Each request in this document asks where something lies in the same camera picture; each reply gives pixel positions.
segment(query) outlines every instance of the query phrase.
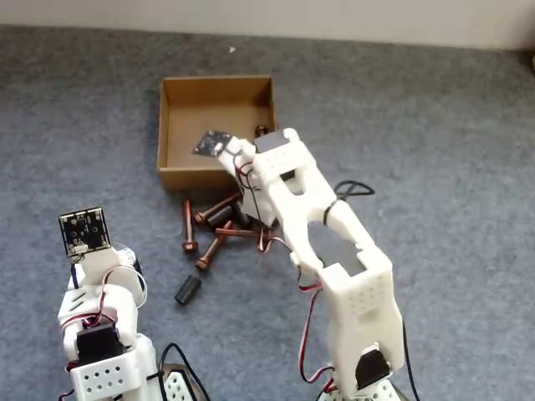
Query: cardboard box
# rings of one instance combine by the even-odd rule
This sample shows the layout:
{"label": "cardboard box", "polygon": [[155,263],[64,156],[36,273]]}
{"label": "cardboard box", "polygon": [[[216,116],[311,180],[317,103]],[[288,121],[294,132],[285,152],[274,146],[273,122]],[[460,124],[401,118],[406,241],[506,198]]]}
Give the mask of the cardboard box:
{"label": "cardboard box", "polygon": [[258,125],[277,128],[269,76],[164,79],[157,161],[162,185],[168,190],[235,187],[217,160],[192,151],[211,129],[254,140]]}

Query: white robotic arm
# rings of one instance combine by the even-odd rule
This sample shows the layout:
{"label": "white robotic arm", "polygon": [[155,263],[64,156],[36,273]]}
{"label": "white robotic arm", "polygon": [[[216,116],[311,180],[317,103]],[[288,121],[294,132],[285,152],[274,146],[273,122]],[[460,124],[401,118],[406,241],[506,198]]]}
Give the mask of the white robotic arm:
{"label": "white robotic arm", "polygon": [[145,279],[131,249],[111,246],[102,209],[61,215],[59,224],[73,265],[58,320],[76,399],[195,400],[184,373],[161,382],[152,342],[137,332]]}
{"label": "white robotic arm", "polygon": [[[349,205],[336,196],[298,133],[285,129],[253,145],[212,131],[195,152],[217,157],[237,178],[244,193],[242,212],[266,226],[279,220],[293,264],[321,281],[330,312],[333,379],[344,398],[373,395],[379,383],[387,387],[385,379],[404,363],[392,264]],[[365,271],[351,277],[339,263],[324,266],[308,241],[311,221],[322,221],[353,242],[355,263]]]}

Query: white wall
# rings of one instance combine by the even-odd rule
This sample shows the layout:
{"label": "white wall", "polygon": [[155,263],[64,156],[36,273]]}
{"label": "white wall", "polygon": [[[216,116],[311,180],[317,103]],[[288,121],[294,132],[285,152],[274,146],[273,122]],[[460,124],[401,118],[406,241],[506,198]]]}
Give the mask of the white wall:
{"label": "white wall", "polygon": [[535,49],[535,0],[0,0],[0,23]]}

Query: bolt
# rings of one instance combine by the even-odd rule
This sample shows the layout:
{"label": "bolt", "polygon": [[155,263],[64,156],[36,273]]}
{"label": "bolt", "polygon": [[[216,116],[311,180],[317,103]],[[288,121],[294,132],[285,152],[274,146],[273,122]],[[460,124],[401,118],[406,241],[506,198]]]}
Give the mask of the bolt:
{"label": "bolt", "polygon": [[199,247],[199,243],[195,241],[193,235],[193,225],[191,224],[191,201],[189,199],[184,199],[182,208],[184,212],[184,232],[186,234],[186,238],[184,242],[182,242],[182,248],[184,248],[184,252],[186,253],[193,253]]}
{"label": "bolt", "polygon": [[[229,228],[231,228],[231,226],[232,226],[232,221],[227,221],[227,223],[225,224],[223,228],[228,230]],[[223,242],[225,242],[226,239],[227,239],[227,236],[217,236],[216,239],[210,244],[205,254],[197,258],[195,262],[195,266],[197,266],[198,268],[202,270],[209,269],[211,265],[211,259],[216,255],[217,251],[219,250],[219,248],[221,247]]]}
{"label": "bolt", "polygon": [[269,128],[266,127],[265,125],[259,125],[255,130],[254,130],[254,137],[255,138],[258,138],[259,136],[262,136],[262,135],[265,135],[269,133]]}
{"label": "bolt", "polygon": [[226,228],[216,228],[217,236],[240,236],[246,238],[258,238],[260,234],[253,230],[228,230]]}
{"label": "bolt", "polygon": [[209,215],[212,215],[215,212],[217,212],[220,209],[222,209],[223,207],[225,207],[227,205],[230,205],[231,203],[237,201],[238,199],[240,199],[241,196],[242,196],[242,193],[238,191],[235,194],[232,194],[229,197],[223,199],[221,202],[217,203],[216,205],[212,206],[210,209],[208,209],[206,211],[199,211],[195,215],[195,221],[198,224],[205,224],[206,223],[206,219],[208,218]]}

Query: black circuit board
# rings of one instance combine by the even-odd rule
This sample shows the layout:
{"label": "black circuit board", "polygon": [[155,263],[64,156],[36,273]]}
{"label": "black circuit board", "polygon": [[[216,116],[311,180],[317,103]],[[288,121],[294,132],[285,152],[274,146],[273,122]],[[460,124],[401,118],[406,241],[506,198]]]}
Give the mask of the black circuit board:
{"label": "black circuit board", "polygon": [[231,141],[232,135],[223,131],[208,131],[197,144],[193,153],[200,156],[219,157]]}
{"label": "black circuit board", "polygon": [[110,247],[110,237],[101,207],[58,216],[67,256],[82,255]]}

